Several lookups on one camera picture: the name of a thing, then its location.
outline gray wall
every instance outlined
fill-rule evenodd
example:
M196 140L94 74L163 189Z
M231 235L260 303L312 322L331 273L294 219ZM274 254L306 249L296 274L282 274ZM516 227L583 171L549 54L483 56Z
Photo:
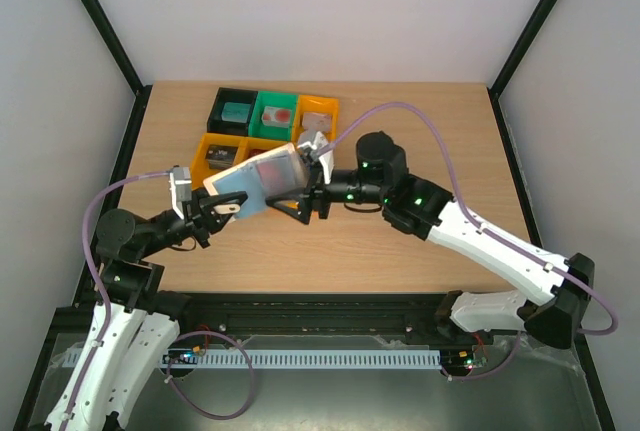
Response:
M133 95L79 0L0 0L0 428L83 262Z
M589 339L620 430L638 429L640 396L639 30L638 0L560 0L502 99L545 245L591 256L620 313Z
M101 0L143 81L492 81L537 0Z

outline gray floor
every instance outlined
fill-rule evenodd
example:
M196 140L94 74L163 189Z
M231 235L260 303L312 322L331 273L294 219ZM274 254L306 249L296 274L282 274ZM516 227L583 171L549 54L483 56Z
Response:
M491 347L491 362L503 351ZM69 373L57 369L48 376L41 415ZM600 429L579 367L570 354L548 348L524 347L503 372L468 383L447 382L437 371L262 370L257 376L251 409L214 422L190 410L154 372L127 431ZM180 385L201 407L226 414L243 402L248 377L240 370L195 370Z

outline robotic arm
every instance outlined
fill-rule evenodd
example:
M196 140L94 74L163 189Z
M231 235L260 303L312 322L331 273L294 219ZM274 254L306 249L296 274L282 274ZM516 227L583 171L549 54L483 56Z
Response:
M377 205L376 211L381 211L395 229L464 254L516 288L504 293L448 293L436 313L440 334L455 340L478 330L526 330L547 345L571 346L589 295L552 273L549 266L592 286L594 265L589 258L576 254L565 259L549 253L471 211L481 223L477 228L449 191L409 173L404 150L382 132L358 140L358 167L354 170L334 170L331 153L314 156L327 144L321 133L303 133L298 144L302 157L294 153L292 159L298 168L304 168L301 163L307 165L306 184L265 196L262 204L266 202L303 224L309 224L313 211L320 219L327 219L332 203ZM229 171L240 175L243 165ZM112 300L111 316L107 318L106 306L96 304L87 342L67 388L47 419L47 429L92 431L102 429L105 419L126 427L138 394L162 353L178 336L180 319L188 306L186 296L158 291L163 267L144 259L189 237L208 247L211 235L252 205L247 201L251 191L219 192L224 174L206 180L206 189L192 191L188 170L174 168L170 173L172 209L148 220L123 209L111 210L100 218L96 252ZM489 237L487 230L507 244ZM542 260L529 259L514 247ZM109 327L100 336L107 321ZM87 360L91 365L83 374ZM80 392L73 395L78 382Z

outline wooden tabletop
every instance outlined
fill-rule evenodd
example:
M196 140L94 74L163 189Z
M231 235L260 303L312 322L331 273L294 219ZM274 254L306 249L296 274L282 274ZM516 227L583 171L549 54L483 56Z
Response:
M406 101L435 122L449 147L467 205L527 239L524 219L489 103L480 84L158 82L153 86L129 175L189 166L219 86L286 91L340 99L338 133L381 103ZM404 147L409 169L451 189L428 129L401 109L379 113L338 146L336 168L355 167L355 142L383 130ZM120 207L143 217L170 208L168 182L125 188ZM275 210L230 224L211 247L163 251L150 261L166 266L161 287L198 292L416 293L498 291L510 285L445 248L406 236L377 214L334 204L328 220L309 226Z

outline black metal frame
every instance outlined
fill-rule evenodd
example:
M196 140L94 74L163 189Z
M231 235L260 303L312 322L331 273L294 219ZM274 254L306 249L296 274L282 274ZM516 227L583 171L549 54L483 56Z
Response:
M104 39L105 44L111 51L129 86L136 95L131 117L111 175L111 182L113 183L126 177L151 94L151 86L144 86L142 84L118 36L109 23L100 2L98 0L81 1ZM529 237L531 242L536 245L541 245L540 234L534 220L529 196L518 166L511 137L504 120L504 114L500 108L499 98L527 50L533 43L538 31L553 9L556 1L557 0L540 0L495 83L487 90ZM119 199L120 192L112 193L105 199L101 214L117 207ZM382 334L404 334L405 338L411 342L412 338L407 335L406 332L407 326L412 327L414 322L424 321L425 319L428 320L443 296L442 294L237 295L195 293L192 294L195 303L192 312L198 314L198 318L206 322L215 323L220 321L220 324L224 323L225 326L227 326L227 330L233 331L238 335L255 333L258 327L260 331L266 330L270 333L281 330L283 326L286 328L302 326L303 322L308 324L310 321L301 321L300 318L295 318L295 316L299 317L306 314L308 317L313 318L313 322L317 324L315 328L318 328L318 331L316 331L318 333L332 332L331 330L335 329L335 326L339 322L339 325L342 327L346 326L350 330L349 332L358 329L375 328L382 332ZM91 322L92 302L94 299L93 283L85 264L74 297L74 305L69 308L58 309L52 320L49 333L40 352L14 430L23 430L27 427L40 384L51 358L56 337L61 333L85 332ZM251 311L256 305L248 305L248 303L259 303L258 307L262 307L262 309L265 310L265 314L256 316L255 313ZM284 318L284 320L278 317L287 314L290 314L290 317ZM418 341L423 339L420 333L414 336L415 338L413 339L418 339ZM443 347L446 346L446 343L438 344ZM576 339L575 345L580 362L587 376L587 383L602 429L614 430L613 419L602 392L587 342L583 336L579 336Z

